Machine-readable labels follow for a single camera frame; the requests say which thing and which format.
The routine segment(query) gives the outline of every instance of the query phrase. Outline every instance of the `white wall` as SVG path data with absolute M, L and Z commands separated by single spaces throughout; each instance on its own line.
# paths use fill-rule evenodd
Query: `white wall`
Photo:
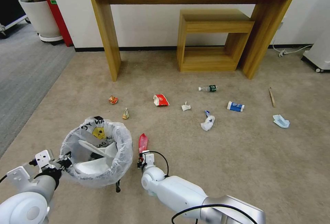
M 56 0 L 76 48 L 103 47 L 90 0 Z M 293 0 L 275 44 L 314 43 L 330 17 L 329 0 Z M 254 5 L 113 5 L 118 44 L 175 46 L 181 8 L 239 8 L 250 16 Z M 221 34 L 192 36 L 188 44 L 224 44 Z

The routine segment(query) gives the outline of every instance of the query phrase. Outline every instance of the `plastic bottle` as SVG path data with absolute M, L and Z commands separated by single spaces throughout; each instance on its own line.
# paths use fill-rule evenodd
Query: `plastic bottle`
M 209 86 L 203 86 L 199 87 L 198 90 L 200 92 L 215 92 L 218 89 L 218 86 L 216 85 L 209 85 Z

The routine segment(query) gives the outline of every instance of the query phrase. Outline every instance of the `black baseboard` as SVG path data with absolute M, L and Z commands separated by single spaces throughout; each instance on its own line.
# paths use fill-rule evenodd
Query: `black baseboard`
M 296 48 L 296 47 L 304 47 L 307 45 L 312 44 L 279 44 L 274 45 L 277 49 L 290 49 L 290 48 Z M 119 51 L 164 51 L 164 50 L 176 50 L 176 46 L 150 46 L 150 47 L 119 47 Z M 76 52 L 98 52 L 98 51 L 104 51 L 103 47 L 86 47 L 86 48 L 76 48 Z

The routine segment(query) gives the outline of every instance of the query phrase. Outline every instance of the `candy wrapper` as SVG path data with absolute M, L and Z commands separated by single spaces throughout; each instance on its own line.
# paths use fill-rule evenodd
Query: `candy wrapper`
M 166 99 L 166 97 L 163 94 L 156 94 L 154 95 L 154 104 L 156 106 L 168 106 L 169 103 Z
M 125 108 L 124 114 L 123 114 L 123 119 L 128 119 L 130 117 L 130 113 L 128 112 L 128 109 Z
M 111 95 L 109 98 L 109 103 L 116 104 L 117 102 L 118 102 L 118 98 Z

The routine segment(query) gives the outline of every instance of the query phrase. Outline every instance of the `light blue container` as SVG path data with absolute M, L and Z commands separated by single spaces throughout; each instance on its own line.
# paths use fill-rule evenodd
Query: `light blue container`
M 244 105 L 236 104 L 236 103 L 233 103 L 232 101 L 229 101 L 229 103 L 227 105 L 227 109 L 242 112 L 244 109 Z

